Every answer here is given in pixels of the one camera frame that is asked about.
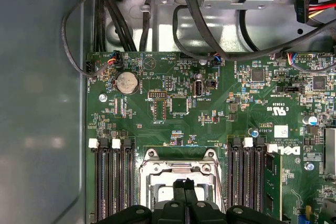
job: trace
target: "motherboard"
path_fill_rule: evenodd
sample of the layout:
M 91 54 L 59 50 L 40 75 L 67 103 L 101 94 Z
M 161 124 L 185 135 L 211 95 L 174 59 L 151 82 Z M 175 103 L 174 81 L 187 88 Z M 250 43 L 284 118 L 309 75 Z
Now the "motherboard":
M 295 57 L 309 70 L 333 61 Z M 300 72 L 286 54 L 229 62 L 178 52 L 92 53 L 87 71 L 107 62 L 87 80 L 91 222 L 134 204 L 154 209 L 187 178 L 224 212 L 244 205 L 321 222 L 336 199 L 334 71 Z

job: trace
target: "ram slot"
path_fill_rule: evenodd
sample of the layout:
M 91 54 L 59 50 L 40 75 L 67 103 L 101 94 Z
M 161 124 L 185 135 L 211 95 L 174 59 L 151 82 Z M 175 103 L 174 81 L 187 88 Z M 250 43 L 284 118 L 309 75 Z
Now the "ram slot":
M 243 205 L 253 207 L 253 179 L 254 176 L 254 150 L 252 148 L 244 149 L 244 188 L 243 188 Z
M 256 211 L 262 212 L 264 208 L 264 176 L 265 176 L 265 150 L 262 147 L 257 147 L 254 157 L 254 205 Z
M 112 168 L 112 176 L 113 176 L 113 213 L 121 211 L 119 205 L 119 196 L 120 196 L 120 151 L 113 150 L 113 168 Z
M 243 204 L 243 148 L 233 149 L 233 205 Z
M 231 145 L 227 148 L 227 171 L 226 171 L 226 209 L 233 206 L 233 150 Z
M 114 183 L 117 181 L 116 178 L 113 175 L 114 171 L 114 165 L 115 165 L 115 160 L 114 160 L 114 152 L 110 151 L 108 153 L 108 163 L 109 163 L 109 176 L 108 176 L 108 192 L 109 192 L 109 197 L 108 197 L 108 206 L 109 206 L 109 215 L 114 215 L 116 213 L 116 207 L 115 207 L 115 189 L 114 189 Z
M 100 216 L 99 216 L 99 202 L 100 202 L 100 197 L 99 197 L 99 155 L 100 152 L 96 152 L 95 153 L 95 159 L 94 159 L 94 171 L 95 171 L 95 181 L 94 181 L 94 203 L 95 203 L 95 222 L 98 222 L 100 220 Z
M 95 157 L 96 169 L 96 219 L 102 220 L 108 216 L 108 158 L 107 153 L 98 151 Z
M 121 211 L 125 208 L 125 150 L 120 151 L 119 164 L 119 211 Z
M 125 178 L 126 207 L 134 204 L 134 149 L 126 149 L 127 173 Z

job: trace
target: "black connector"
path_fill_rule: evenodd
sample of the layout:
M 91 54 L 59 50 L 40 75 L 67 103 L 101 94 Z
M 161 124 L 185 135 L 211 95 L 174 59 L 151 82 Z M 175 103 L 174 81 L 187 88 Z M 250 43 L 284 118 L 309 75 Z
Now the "black connector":
M 317 4 L 319 0 L 295 0 L 296 20 L 300 23 L 307 23 L 309 20 L 309 5 Z

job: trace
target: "internal usb port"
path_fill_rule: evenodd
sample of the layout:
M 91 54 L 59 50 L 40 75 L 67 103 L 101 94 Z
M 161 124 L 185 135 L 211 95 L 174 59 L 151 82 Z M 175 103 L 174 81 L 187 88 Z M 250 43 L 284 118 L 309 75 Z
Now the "internal usb port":
M 193 96 L 200 97 L 203 95 L 203 82 L 201 80 L 196 80 L 193 83 Z

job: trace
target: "cable tie clip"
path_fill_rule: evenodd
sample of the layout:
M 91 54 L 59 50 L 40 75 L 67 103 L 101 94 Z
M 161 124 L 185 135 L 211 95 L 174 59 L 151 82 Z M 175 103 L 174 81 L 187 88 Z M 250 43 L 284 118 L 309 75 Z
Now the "cable tie clip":
M 150 5 L 141 5 L 140 6 L 140 11 L 143 13 L 149 13 L 149 18 L 152 17 L 151 15 L 151 6 Z

